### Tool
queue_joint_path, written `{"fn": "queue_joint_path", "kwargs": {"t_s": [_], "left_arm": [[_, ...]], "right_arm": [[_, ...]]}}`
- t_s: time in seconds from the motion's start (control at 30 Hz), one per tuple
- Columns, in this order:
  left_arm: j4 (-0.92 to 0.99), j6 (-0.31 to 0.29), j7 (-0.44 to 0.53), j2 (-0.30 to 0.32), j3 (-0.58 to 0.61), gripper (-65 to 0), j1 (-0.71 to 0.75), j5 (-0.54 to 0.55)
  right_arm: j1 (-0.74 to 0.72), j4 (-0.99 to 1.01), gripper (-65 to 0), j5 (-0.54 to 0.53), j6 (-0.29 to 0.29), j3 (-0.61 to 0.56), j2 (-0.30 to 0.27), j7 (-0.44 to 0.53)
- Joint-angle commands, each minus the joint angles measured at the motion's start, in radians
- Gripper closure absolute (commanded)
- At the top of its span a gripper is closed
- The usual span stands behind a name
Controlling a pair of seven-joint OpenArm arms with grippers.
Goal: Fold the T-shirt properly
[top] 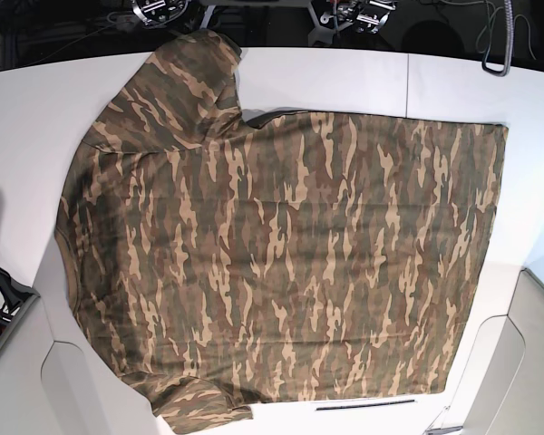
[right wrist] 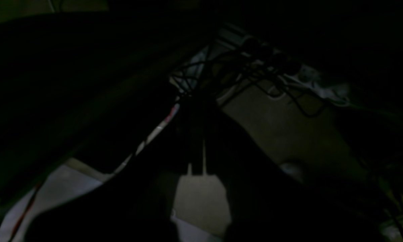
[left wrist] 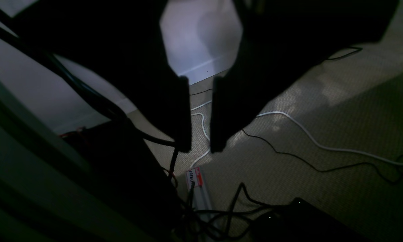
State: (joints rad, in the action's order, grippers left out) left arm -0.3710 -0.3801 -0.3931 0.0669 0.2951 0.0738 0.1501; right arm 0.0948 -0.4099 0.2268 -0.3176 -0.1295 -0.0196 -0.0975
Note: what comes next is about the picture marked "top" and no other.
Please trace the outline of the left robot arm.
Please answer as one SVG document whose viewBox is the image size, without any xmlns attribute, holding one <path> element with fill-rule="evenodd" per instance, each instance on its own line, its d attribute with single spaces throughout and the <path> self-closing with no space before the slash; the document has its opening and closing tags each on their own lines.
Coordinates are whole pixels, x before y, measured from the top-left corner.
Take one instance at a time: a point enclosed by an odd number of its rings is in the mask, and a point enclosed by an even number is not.
<svg viewBox="0 0 544 435">
<path fill-rule="evenodd" d="M 319 22 L 340 32 L 353 27 L 358 33 L 377 34 L 396 10 L 395 1 L 330 1 Z"/>
</svg>

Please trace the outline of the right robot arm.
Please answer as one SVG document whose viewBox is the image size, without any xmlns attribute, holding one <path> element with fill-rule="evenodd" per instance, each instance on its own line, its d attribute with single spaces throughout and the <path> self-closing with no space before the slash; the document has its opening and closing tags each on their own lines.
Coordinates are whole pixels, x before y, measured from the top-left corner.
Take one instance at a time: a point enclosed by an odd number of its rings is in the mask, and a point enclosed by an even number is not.
<svg viewBox="0 0 544 435">
<path fill-rule="evenodd" d="M 166 0 L 131 0 L 131 7 L 145 26 L 163 24 L 170 17 Z"/>
</svg>

